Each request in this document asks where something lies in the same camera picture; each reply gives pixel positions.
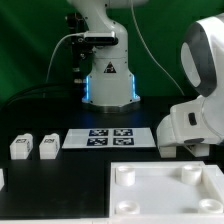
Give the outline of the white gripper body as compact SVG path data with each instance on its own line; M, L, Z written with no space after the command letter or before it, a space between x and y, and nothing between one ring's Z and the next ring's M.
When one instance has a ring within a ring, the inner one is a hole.
M171 107L156 130L162 158L175 158L178 146L195 157L208 156L211 145L224 143L224 100L199 96Z

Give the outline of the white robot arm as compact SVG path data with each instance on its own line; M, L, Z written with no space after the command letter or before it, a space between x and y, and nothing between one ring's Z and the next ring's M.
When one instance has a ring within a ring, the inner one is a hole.
M108 18L112 8L133 8L148 0L67 0L83 16L88 30L80 44L93 47L83 102L105 111L120 111L140 101L128 68L126 29ZM209 146L224 144L224 13L194 22L181 46L184 72L198 92L192 101L171 107L156 130L162 157L174 157L178 146L207 156Z

